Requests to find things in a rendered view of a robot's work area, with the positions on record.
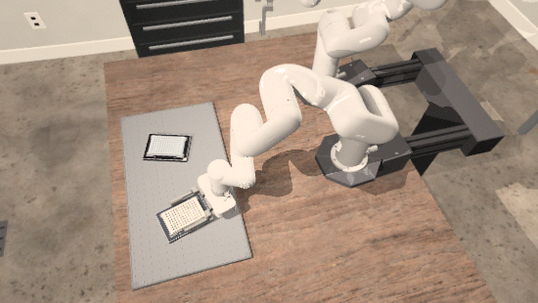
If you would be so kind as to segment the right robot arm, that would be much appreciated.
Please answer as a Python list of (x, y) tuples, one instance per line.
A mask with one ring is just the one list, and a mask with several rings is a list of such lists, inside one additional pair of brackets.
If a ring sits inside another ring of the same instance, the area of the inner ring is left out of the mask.
[(318, 23), (312, 70), (337, 79), (345, 77), (345, 72), (338, 74), (340, 59), (378, 47), (388, 36), (388, 22), (404, 17), (414, 5), (432, 11), (446, 2), (447, 0), (369, 0), (353, 9), (355, 28), (351, 30), (343, 11), (326, 11)]

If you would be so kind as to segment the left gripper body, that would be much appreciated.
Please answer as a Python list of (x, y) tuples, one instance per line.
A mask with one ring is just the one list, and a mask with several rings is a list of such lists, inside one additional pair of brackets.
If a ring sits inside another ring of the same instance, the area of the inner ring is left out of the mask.
[(202, 188), (206, 200), (209, 201), (213, 208), (213, 212), (217, 217), (223, 218), (236, 210), (236, 202), (231, 193), (230, 197), (227, 198), (226, 196), (216, 196), (211, 192), (207, 173), (198, 178), (198, 183), (199, 187)]

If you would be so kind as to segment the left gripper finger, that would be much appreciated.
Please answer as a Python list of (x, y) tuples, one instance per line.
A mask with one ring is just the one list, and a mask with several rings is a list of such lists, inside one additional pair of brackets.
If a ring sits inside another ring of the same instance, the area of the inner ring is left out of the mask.
[(203, 191), (202, 191), (202, 188), (197, 189), (195, 186), (193, 186), (193, 187), (191, 187), (191, 191), (190, 191), (190, 192), (188, 192), (188, 193), (186, 193), (186, 194), (184, 194), (184, 195), (181, 195), (181, 196), (179, 196), (179, 197), (177, 197), (177, 198), (175, 198), (175, 199), (172, 199), (172, 200), (170, 200), (169, 202), (170, 202), (171, 206), (174, 206), (174, 205), (176, 205), (176, 204), (182, 202), (182, 201), (183, 201), (183, 198), (185, 198), (185, 197), (187, 197), (187, 196), (189, 196), (189, 195), (192, 195), (192, 194), (195, 195), (195, 194), (198, 194), (198, 193), (200, 193), (200, 194), (202, 195), (202, 198), (205, 197), (205, 195), (204, 195), (204, 193), (203, 193)]
[[(199, 226), (200, 224), (202, 224), (202, 223), (204, 223), (204, 222), (206, 222), (206, 221), (208, 221), (208, 220), (210, 220), (210, 219), (212, 218), (210, 212), (213, 210), (213, 208), (212, 208), (212, 206), (210, 205), (209, 201), (207, 201), (206, 204), (207, 204), (207, 206), (208, 206), (208, 209), (204, 212), (206, 218), (204, 218), (204, 219), (198, 221), (197, 223), (195, 222), (195, 223), (193, 223), (193, 224), (187, 226), (186, 228), (184, 228), (185, 233), (188, 233), (188, 232), (191, 231), (192, 229), (196, 228), (196, 227)], [(209, 212), (209, 211), (210, 211), (210, 212)]]

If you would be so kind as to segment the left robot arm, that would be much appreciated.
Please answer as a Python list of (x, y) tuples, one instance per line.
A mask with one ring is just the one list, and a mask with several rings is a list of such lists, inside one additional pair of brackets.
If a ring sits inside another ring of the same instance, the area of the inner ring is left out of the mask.
[(301, 124), (295, 96), (329, 115), (340, 135), (331, 150), (333, 164), (345, 172), (363, 169), (368, 161), (367, 154), (378, 150), (377, 146), (369, 145), (391, 141), (398, 132), (398, 124), (377, 87), (364, 85), (357, 89), (301, 65), (276, 65), (265, 71), (260, 78), (259, 92), (267, 121), (263, 124), (260, 112), (253, 105), (241, 104), (234, 109), (231, 166), (223, 159), (209, 163), (207, 175), (211, 192), (229, 198), (233, 187), (246, 189), (255, 184), (253, 157), (276, 146)]

